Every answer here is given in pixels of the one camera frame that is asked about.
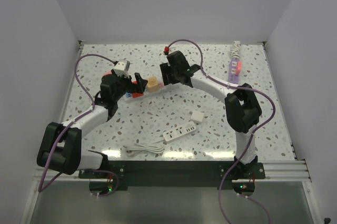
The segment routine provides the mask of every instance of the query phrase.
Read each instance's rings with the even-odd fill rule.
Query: orange object
[[[236,74],[236,75],[239,75],[240,72],[241,72],[241,69],[242,69],[242,62],[239,61],[239,62],[236,64],[235,74]]]
[[[154,93],[160,89],[159,83],[156,77],[151,77],[147,79],[146,89],[149,93]]]

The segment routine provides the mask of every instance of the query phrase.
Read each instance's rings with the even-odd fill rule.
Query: glass panel
[[[300,182],[256,182],[253,197],[262,202],[273,224],[313,223]],[[254,202],[222,191],[223,207],[235,224],[267,223]],[[225,223],[216,188],[130,187],[108,197],[90,196],[88,182],[53,183],[37,199],[32,222],[60,223]]]

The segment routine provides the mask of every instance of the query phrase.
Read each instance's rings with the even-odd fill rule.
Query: power strip
[[[138,96],[136,98],[133,98],[130,93],[126,93],[124,95],[124,101],[126,103],[129,103],[129,102],[132,102],[132,101],[135,101],[135,100],[141,100],[141,99],[146,98],[146,97],[151,97],[151,96],[154,96],[154,95],[157,95],[157,94],[165,93],[167,91],[171,91],[171,90],[174,90],[174,89],[177,89],[177,88],[179,88],[179,85],[168,84],[168,85],[164,86],[163,82],[159,82],[159,90],[158,91],[155,91],[153,93],[149,93],[148,90],[145,89],[144,95]]]
[[[239,76],[236,74],[236,66],[239,63],[239,59],[233,58],[230,63],[230,72],[228,74],[228,82],[233,84],[239,83]]]
[[[173,140],[177,140],[183,136],[186,136],[190,133],[193,133],[195,131],[196,131],[195,123],[192,121],[189,121],[188,123],[184,125],[171,129],[170,131],[164,132],[163,136],[164,136],[165,142],[170,142]]]

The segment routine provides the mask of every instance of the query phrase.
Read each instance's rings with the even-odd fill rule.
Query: purple power strip
[[[239,61],[240,60],[238,60],[237,58],[234,58],[234,59],[231,60],[230,71],[228,73],[228,82],[229,83],[233,83],[233,84],[238,84],[239,83],[239,76],[237,74],[235,74],[235,72],[236,72],[236,66],[237,66],[237,63]]]

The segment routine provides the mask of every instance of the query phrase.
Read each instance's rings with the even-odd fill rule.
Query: coiled white cable
[[[240,41],[234,41],[231,48],[231,57],[240,60]]]
[[[129,146],[124,146],[126,149],[126,154],[129,157],[134,157],[142,151],[151,152],[154,154],[161,154],[164,152],[164,146],[162,144],[153,143],[153,144],[134,144]]]

